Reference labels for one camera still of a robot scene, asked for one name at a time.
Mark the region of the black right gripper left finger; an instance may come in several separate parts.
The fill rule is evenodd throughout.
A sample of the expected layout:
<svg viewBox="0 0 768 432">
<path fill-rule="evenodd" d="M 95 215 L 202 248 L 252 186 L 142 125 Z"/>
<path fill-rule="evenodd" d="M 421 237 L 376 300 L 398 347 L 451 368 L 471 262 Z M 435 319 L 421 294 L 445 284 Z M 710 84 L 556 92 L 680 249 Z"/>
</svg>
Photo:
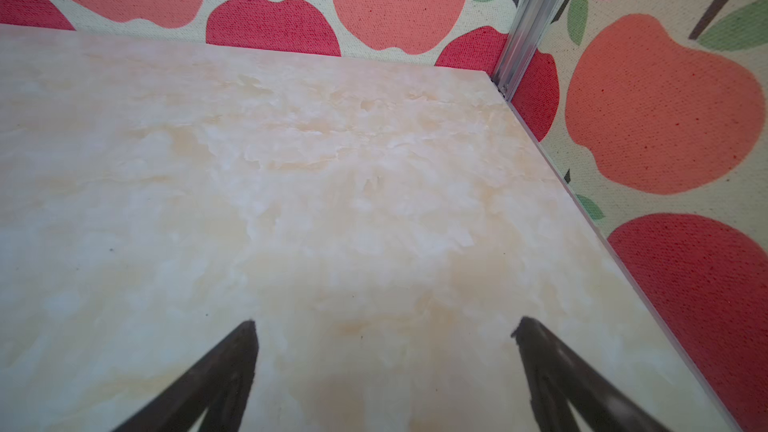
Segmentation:
<svg viewBox="0 0 768 432">
<path fill-rule="evenodd" d="M 253 385 L 259 342 L 246 320 L 153 400 L 116 427 L 118 431 L 237 431 Z"/>
</svg>

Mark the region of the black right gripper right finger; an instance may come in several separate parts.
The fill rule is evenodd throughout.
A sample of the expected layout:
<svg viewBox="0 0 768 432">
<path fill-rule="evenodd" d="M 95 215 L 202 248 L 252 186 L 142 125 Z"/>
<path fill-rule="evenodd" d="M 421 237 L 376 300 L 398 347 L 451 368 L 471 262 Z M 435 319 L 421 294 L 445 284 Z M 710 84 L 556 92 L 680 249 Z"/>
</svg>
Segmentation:
<svg viewBox="0 0 768 432">
<path fill-rule="evenodd" d="M 665 431 L 540 321 L 524 316 L 512 332 L 542 431 L 578 431 L 581 417 L 593 431 Z"/>
</svg>

